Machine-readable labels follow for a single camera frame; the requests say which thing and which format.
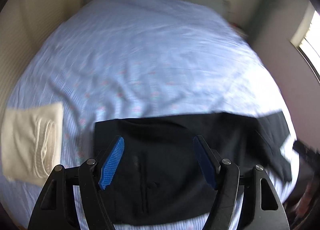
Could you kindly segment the black dress pants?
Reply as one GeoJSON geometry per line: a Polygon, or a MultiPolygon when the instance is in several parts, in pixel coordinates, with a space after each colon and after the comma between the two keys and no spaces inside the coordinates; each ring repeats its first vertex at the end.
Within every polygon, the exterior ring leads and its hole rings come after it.
{"type": "Polygon", "coordinates": [[[193,140],[198,135],[242,172],[262,164],[289,182],[291,166],[280,151],[289,134],[282,112],[259,118],[211,113],[97,122],[95,155],[117,136],[124,139],[116,173],[101,194],[107,213],[113,223],[133,226],[207,214],[216,193],[194,154],[193,140]]]}

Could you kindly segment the folded cream white garment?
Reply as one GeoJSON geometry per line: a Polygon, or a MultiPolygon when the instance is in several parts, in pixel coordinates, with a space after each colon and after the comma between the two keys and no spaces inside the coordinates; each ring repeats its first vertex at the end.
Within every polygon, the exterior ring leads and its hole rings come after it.
{"type": "Polygon", "coordinates": [[[42,187],[60,164],[63,104],[5,111],[1,130],[1,161],[8,181],[42,187]]]}

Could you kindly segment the window with railing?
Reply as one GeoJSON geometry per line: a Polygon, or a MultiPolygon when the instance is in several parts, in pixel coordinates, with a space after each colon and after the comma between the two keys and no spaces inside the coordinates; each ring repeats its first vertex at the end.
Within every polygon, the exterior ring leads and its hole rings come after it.
{"type": "Polygon", "coordinates": [[[319,38],[319,13],[311,3],[308,3],[303,19],[290,42],[302,55],[318,82],[319,38]]]}

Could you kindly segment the blue floral striped bed sheet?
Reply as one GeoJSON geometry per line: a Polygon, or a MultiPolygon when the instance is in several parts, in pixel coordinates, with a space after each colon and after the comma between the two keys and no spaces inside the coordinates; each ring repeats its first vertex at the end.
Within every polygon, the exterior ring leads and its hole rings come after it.
{"type": "MultiPolygon", "coordinates": [[[[44,42],[18,80],[7,109],[63,104],[60,164],[76,167],[93,151],[94,126],[113,119],[282,112],[289,136],[281,154],[292,179],[264,166],[281,201],[295,188],[296,133],[274,79],[257,54],[215,11],[179,0],[93,0],[44,42]]],[[[40,186],[8,181],[1,202],[27,227],[40,186]]],[[[116,229],[201,229],[208,214],[175,223],[116,229]]]]}

